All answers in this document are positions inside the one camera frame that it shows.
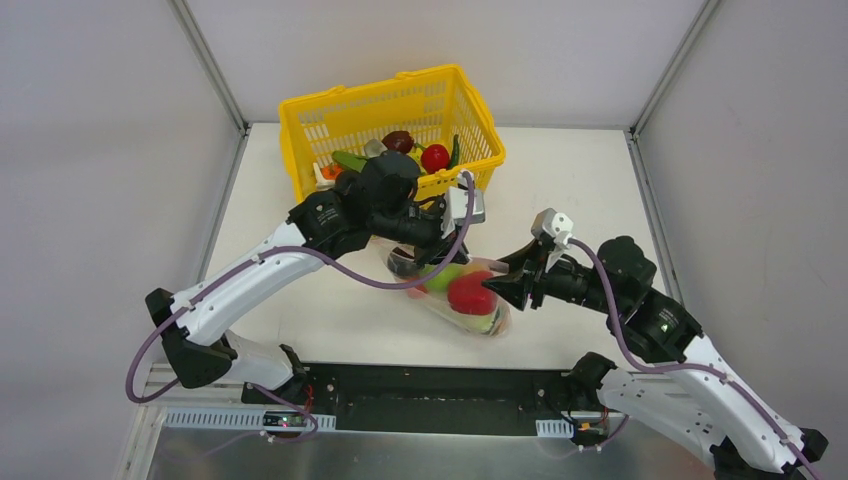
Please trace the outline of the dark avocado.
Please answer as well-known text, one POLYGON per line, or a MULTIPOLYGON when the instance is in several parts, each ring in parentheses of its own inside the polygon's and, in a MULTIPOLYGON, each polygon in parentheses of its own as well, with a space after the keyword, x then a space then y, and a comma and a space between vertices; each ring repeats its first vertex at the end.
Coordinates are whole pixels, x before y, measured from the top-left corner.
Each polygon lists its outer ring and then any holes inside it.
POLYGON ((386 266, 394 276, 402 279, 415 278, 421 270, 412 258, 396 252, 389 253, 386 266))

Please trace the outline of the white radish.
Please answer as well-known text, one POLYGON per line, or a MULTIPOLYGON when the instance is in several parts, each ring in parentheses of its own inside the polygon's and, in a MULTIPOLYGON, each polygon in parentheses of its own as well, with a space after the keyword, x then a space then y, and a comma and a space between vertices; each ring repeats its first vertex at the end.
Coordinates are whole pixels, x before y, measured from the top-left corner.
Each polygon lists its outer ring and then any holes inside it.
POLYGON ((496 309, 487 315, 456 313, 451 321, 468 333, 482 336, 498 336, 509 326, 511 316, 508 312, 496 309))

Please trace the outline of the green apple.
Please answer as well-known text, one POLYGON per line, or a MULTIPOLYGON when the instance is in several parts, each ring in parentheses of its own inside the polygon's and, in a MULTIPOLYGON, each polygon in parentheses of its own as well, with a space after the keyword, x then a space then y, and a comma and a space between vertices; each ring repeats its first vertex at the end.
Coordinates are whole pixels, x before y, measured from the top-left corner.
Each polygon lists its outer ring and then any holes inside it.
POLYGON ((446 293, 450 284, 463 275, 464 267, 451 263, 447 265, 438 275, 424 283, 428 293, 446 293))

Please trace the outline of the red bell pepper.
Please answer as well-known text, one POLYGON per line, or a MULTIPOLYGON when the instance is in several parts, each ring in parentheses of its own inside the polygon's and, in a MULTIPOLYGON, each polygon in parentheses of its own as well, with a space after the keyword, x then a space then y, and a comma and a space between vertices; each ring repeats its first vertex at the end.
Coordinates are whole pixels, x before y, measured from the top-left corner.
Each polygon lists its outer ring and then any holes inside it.
POLYGON ((494 274, 479 270, 462 275, 454 280, 447 291, 451 309, 460 314, 487 315, 496 310, 497 296, 481 285, 494 274))

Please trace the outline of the clear zip top bag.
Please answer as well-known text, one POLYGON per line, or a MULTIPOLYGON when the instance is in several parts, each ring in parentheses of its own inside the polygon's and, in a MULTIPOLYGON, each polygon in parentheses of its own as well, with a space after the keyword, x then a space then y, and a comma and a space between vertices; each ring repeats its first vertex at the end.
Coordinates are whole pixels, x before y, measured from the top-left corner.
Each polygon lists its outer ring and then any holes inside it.
POLYGON ((469 333, 487 337, 503 334, 511 321, 510 306, 482 282, 506 272, 496 260, 472 257, 452 263, 433 279, 405 291, 407 297, 445 321, 469 333))

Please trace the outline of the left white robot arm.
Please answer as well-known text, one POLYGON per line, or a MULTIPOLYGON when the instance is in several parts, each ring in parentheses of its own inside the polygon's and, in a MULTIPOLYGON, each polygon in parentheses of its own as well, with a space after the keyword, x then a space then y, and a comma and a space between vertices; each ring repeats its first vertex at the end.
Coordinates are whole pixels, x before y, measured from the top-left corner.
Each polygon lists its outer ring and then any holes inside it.
POLYGON ((363 284, 406 290, 419 281, 372 280, 339 263, 380 237, 422 250, 424 262, 443 270, 459 252, 469 227, 485 218, 482 193, 463 169, 455 185, 425 209, 415 197, 420 169, 410 157, 387 151, 359 171, 344 171, 328 190, 308 195, 288 219, 225 270, 170 293, 156 289, 146 304, 156 325, 144 342, 161 340, 175 384, 196 389, 229 378, 267 389, 281 404, 297 402, 305 378, 293 351, 243 338, 234 323, 292 282, 324 266, 363 284))

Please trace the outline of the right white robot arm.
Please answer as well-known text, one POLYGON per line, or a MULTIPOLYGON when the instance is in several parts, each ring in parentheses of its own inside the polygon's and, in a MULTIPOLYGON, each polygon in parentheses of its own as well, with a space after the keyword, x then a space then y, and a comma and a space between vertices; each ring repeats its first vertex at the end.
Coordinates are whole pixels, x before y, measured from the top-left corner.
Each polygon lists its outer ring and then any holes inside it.
POLYGON ((684 447, 718 479, 802 479, 828 448, 768 407, 717 351, 700 323, 653 285, 656 265, 629 236, 588 249, 589 265, 562 256, 545 266, 550 240, 505 258, 486 289, 518 309, 556 298, 602 313, 626 367, 585 354, 568 373, 569 400, 607 407, 684 447))

